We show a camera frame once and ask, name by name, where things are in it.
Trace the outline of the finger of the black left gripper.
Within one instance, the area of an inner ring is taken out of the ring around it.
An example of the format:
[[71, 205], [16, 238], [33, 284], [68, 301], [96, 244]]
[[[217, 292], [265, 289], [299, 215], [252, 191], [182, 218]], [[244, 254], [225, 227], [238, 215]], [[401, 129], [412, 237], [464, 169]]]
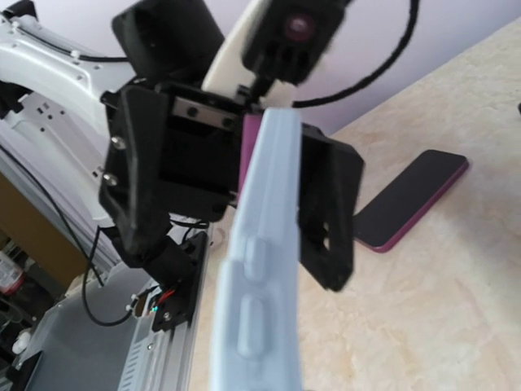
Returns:
[[341, 291], [354, 270], [354, 213], [364, 166], [352, 146], [303, 125], [300, 263], [332, 292]]

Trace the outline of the light blue phone case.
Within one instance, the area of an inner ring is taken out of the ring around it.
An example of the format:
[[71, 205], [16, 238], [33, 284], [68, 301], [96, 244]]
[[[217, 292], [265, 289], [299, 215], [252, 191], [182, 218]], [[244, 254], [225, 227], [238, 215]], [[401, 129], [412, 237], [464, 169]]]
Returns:
[[297, 326], [302, 124], [265, 111], [217, 282], [211, 390], [301, 390]]

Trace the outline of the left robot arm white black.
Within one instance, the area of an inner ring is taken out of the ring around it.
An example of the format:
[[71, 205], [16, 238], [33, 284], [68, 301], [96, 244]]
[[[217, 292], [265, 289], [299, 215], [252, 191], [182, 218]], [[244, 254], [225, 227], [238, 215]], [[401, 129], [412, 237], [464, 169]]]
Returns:
[[43, 124], [36, 140], [63, 157], [110, 223], [123, 262], [164, 290], [155, 330], [189, 322], [201, 261], [167, 236], [170, 215], [220, 221], [235, 205], [255, 256], [285, 234], [325, 289], [353, 271], [353, 213], [364, 162], [300, 123], [288, 94], [316, 67], [345, 1], [262, 1], [224, 36], [203, 1], [139, 1], [112, 21], [122, 58], [74, 54], [31, 32], [33, 2], [1, 14], [1, 116], [42, 96], [109, 141], [100, 174]]

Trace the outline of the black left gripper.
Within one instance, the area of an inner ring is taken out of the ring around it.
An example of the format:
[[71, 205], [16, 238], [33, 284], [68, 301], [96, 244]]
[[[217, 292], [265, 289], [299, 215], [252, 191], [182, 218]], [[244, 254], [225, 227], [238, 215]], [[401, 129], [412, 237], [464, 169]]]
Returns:
[[114, 178], [99, 191], [130, 254], [159, 241], [166, 210], [217, 222], [239, 189], [243, 104], [174, 81], [156, 90], [121, 90], [104, 167]]

